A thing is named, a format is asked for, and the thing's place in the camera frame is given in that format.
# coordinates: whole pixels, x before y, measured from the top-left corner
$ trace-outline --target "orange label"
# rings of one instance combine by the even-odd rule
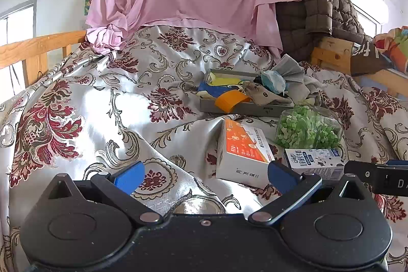
[[[225,127],[227,152],[268,163],[264,155],[257,148],[256,138],[251,139],[240,123],[225,119]]]

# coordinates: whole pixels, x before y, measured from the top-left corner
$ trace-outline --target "plastic container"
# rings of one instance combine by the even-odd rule
[[[333,149],[343,136],[337,115],[325,108],[295,105],[283,111],[275,143],[286,149]]]

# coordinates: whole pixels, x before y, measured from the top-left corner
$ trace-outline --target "bed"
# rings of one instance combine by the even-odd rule
[[[74,43],[81,44],[71,53]],[[65,57],[46,72],[44,55],[57,47]],[[1,67],[20,60],[25,60],[24,76],[31,85],[0,105],[2,271],[22,271],[27,265],[19,226],[57,173],[88,179],[142,160],[145,180],[132,196],[164,216],[247,216],[280,196],[270,185],[250,188],[215,178],[216,137],[223,117],[201,113],[194,94],[209,68],[270,68],[273,59],[267,49],[233,34],[161,25],[138,30],[122,52],[107,55],[94,53],[84,32],[0,47]],[[361,89],[348,75],[302,65],[324,85],[322,104],[341,119],[345,160],[407,159],[404,105],[379,89]],[[262,128],[275,158],[283,158],[273,143],[278,119],[227,117]],[[403,271],[408,257],[406,199],[374,198],[394,232],[387,254],[390,270]]]

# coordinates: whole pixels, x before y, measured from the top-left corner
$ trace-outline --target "screw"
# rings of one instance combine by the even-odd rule
[[[156,212],[142,213],[139,219],[145,223],[156,223],[160,220],[160,215]]]
[[[201,226],[211,226],[212,222],[210,220],[203,219],[200,221]]]
[[[268,212],[255,212],[252,215],[252,219],[259,223],[266,223],[272,220],[272,216]]]

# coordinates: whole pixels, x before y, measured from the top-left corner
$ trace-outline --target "white box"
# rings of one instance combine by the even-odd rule
[[[262,130],[230,119],[223,121],[216,178],[263,189],[269,184],[268,164],[272,160],[275,159]]]
[[[340,180],[344,162],[336,149],[285,149],[287,166],[296,173],[311,171],[323,180]]]

